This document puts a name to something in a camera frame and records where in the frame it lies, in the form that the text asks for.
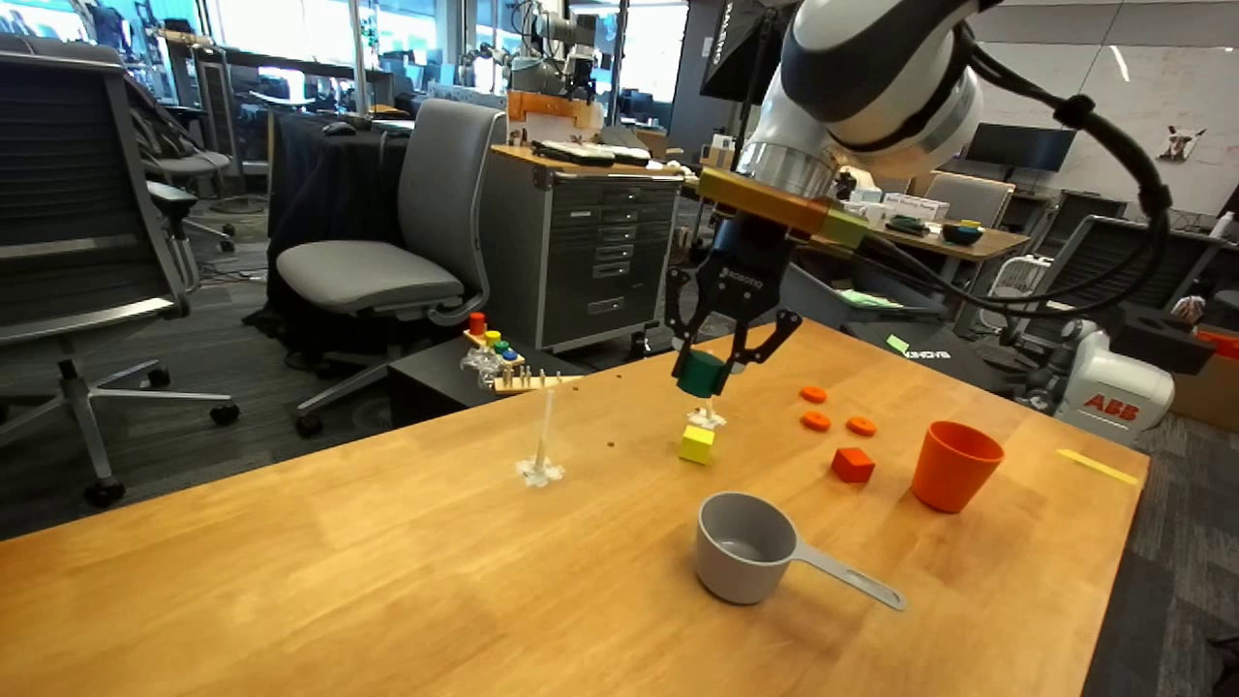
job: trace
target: box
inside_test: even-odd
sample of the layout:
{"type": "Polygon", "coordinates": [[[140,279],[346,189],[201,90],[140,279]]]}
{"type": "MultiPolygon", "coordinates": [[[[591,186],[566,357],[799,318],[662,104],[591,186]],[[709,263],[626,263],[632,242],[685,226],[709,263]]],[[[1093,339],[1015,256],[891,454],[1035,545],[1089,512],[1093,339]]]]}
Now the box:
{"type": "Polygon", "coordinates": [[[1239,434],[1239,357],[1218,349],[1195,376],[1172,376],[1169,411],[1239,434]]]}

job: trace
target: orange sign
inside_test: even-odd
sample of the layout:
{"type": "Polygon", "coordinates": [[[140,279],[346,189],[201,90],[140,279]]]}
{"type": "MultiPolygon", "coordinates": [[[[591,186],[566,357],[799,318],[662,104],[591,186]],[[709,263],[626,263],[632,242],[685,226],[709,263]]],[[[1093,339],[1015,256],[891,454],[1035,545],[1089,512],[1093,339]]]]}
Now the orange sign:
{"type": "Polygon", "coordinates": [[[1134,417],[1139,417],[1139,407],[1134,407],[1134,403],[1106,401],[1106,394],[1093,394],[1093,401],[1082,403],[1082,411],[1106,414],[1106,417],[1113,417],[1113,421],[1134,421],[1134,417]]]}

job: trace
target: office desk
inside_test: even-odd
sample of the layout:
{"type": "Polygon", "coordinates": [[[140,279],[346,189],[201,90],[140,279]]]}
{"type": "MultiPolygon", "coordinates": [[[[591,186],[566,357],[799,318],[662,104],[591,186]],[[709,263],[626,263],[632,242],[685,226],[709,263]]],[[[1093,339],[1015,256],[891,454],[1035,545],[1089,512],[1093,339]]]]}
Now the office desk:
{"type": "Polygon", "coordinates": [[[1079,694],[1146,459],[801,326],[728,385],[713,468],[682,466],[671,357],[558,394],[566,479],[526,492],[540,401],[518,394],[273,468],[0,543],[9,694],[1079,694]],[[799,425],[877,414],[855,442],[799,425]],[[930,417],[1008,442],[956,519],[907,497],[930,417]],[[756,492],[907,592],[791,568],[761,608],[688,574],[709,492],[756,492]]]}

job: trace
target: metal cabinet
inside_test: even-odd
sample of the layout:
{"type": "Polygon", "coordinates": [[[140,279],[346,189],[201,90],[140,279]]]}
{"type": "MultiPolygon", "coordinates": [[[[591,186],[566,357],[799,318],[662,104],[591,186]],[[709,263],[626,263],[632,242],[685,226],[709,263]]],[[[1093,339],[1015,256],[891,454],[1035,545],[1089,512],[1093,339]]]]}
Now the metal cabinet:
{"type": "Polygon", "coordinates": [[[480,219],[490,322],[548,354],[651,330],[679,186],[679,173],[494,149],[480,219]]]}

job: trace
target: yellow cube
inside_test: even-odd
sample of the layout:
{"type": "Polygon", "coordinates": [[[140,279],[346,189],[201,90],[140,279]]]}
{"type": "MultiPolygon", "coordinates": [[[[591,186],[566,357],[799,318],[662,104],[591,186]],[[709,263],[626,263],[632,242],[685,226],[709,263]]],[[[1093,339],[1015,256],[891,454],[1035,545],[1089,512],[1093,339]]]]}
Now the yellow cube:
{"type": "Polygon", "coordinates": [[[688,421],[682,434],[682,460],[713,466],[713,429],[688,421]]]}

